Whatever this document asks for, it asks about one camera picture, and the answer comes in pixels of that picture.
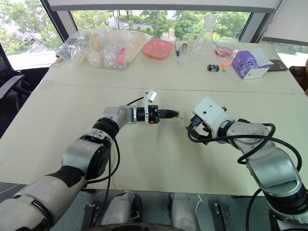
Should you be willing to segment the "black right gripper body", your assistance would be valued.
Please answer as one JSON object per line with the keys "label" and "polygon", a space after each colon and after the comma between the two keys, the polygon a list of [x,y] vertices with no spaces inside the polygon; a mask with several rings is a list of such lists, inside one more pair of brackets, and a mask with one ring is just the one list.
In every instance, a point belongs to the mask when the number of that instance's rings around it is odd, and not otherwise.
{"label": "black right gripper body", "polygon": [[[208,125],[206,125],[206,123],[198,116],[194,116],[191,120],[194,120],[195,121],[195,124],[196,124],[196,127],[194,129],[196,129],[197,127],[199,127],[200,125],[203,126],[203,131],[205,131],[207,134],[211,134],[211,130],[209,128]],[[191,135],[191,136],[200,136],[201,134],[199,134],[197,131],[196,131],[196,134],[195,135]]]}

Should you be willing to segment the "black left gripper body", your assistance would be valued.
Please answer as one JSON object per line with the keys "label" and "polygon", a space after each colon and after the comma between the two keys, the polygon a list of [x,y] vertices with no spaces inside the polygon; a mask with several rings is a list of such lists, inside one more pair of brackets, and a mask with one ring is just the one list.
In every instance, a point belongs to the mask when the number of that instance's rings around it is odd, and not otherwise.
{"label": "black left gripper body", "polygon": [[149,105],[148,106],[148,123],[157,124],[159,123],[160,118],[158,116],[158,105]]}

